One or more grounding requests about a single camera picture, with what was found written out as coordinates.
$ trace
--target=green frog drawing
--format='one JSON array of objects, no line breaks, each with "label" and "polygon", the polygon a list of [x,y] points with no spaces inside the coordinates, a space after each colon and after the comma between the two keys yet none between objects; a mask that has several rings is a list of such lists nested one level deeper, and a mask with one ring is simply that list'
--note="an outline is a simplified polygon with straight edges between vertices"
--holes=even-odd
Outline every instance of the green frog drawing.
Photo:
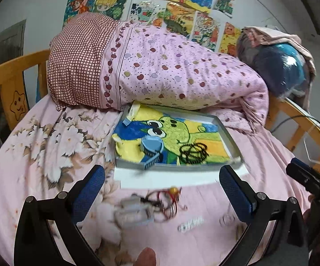
[{"label": "green frog drawing", "polygon": [[218,132],[206,132],[204,126],[198,126],[198,132],[190,133],[186,124],[170,116],[163,116],[158,121],[149,120],[147,129],[150,136],[158,136],[170,152],[167,163],[180,156],[180,148],[186,144],[203,143],[207,146],[209,156],[206,162],[225,162],[229,159]]}]

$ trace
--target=bed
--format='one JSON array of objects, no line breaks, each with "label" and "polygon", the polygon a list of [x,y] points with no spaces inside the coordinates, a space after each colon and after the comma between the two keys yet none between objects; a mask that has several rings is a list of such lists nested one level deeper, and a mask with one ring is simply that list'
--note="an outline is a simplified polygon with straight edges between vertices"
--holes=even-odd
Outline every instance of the bed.
[{"label": "bed", "polygon": [[[78,226],[105,265],[131,265],[145,247],[155,250],[158,265],[218,265],[244,228],[218,182],[184,187],[180,203],[186,204],[188,210],[167,223],[126,231],[115,225],[113,212],[120,199],[134,192],[147,193],[136,186],[124,189],[120,187],[122,180],[113,179],[114,149],[109,141],[121,112],[81,106],[58,112],[48,94],[48,59],[49,50],[44,50],[0,65],[1,100],[12,131],[0,149],[0,254],[5,261],[13,265],[14,238],[24,199],[29,195],[48,199],[61,190],[68,191],[97,163],[106,171],[106,182]],[[28,111],[22,75],[36,65],[42,100]],[[242,179],[272,199],[295,196],[305,211],[309,208],[308,193],[286,176],[285,167],[305,132],[309,131],[320,146],[320,127],[309,118],[295,118],[298,129],[285,147],[268,131],[280,111],[290,117],[303,113],[290,100],[279,101],[270,96],[265,128],[253,135],[231,128],[228,131],[246,161],[248,173]],[[204,220],[201,226],[186,233],[177,231],[181,223],[198,217]],[[72,262],[57,228],[53,223],[50,226],[62,256]],[[252,261],[262,254],[271,227]]]}]

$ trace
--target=cable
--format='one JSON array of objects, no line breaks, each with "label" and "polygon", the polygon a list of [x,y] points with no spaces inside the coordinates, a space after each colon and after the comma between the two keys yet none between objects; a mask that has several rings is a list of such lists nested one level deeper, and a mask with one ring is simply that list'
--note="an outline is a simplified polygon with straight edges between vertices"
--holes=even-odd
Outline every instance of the cable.
[{"label": "cable", "polygon": [[298,118],[298,117],[306,117],[306,118],[310,118],[310,119],[313,119],[317,122],[319,122],[320,124],[320,121],[317,119],[317,118],[314,118],[313,116],[308,116],[308,115],[297,115],[297,116],[292,116],[292,117],[288,117],[287,119],[283,120],[281,123],[279,123],[275,129],[273,129],[271,132],[271,134],[273,134],[283,123],[286,123],[287,121],[291,120],[291,119],[294,119],[294,118]]}]

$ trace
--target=door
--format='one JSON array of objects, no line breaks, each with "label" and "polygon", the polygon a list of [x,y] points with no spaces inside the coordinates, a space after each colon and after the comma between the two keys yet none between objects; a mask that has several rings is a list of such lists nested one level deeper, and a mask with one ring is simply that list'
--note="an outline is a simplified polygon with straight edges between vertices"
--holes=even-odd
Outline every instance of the door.
[{"label": "door", "polygon": [[[0,64],[23,55],[24,28],[26,21],[19,22],[0,33]],[[5,142],[10,134],[0,97],[0,138]]]}]

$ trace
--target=wooden crib rail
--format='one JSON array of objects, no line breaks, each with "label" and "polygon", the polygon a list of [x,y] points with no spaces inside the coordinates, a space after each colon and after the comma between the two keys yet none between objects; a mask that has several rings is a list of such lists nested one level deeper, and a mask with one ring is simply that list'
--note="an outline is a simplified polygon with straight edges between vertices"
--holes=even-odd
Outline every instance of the wooden crib rail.
[{"label": "wooden crib rail", "polygon": [[[299,109],[299,107],[289,99],[280,101],[270,95],[269,114],[265,125],[266,129],[270,130],[272,128],[280,111],[286,113],[289,117],[307,115],[306,112]],[[315,121],[308,117],[297,117],[293,118],[293,120],[298,124],[298,128],[286,144],[286,148],[290,151],[294,151],[306,132],[309,132],[309,136],[320,146],[320,127],[317,126]],[[320,173],[320,164],[315,164],[314,169]]]},{"label": "wooden crib rail", "polygon": [[38,81],[41,97],[48,94],[46,61],[49,50],[21,56],[0,65],[0,96],[3,111],[12,131],[28,112],[23,71],[38,65]]}]

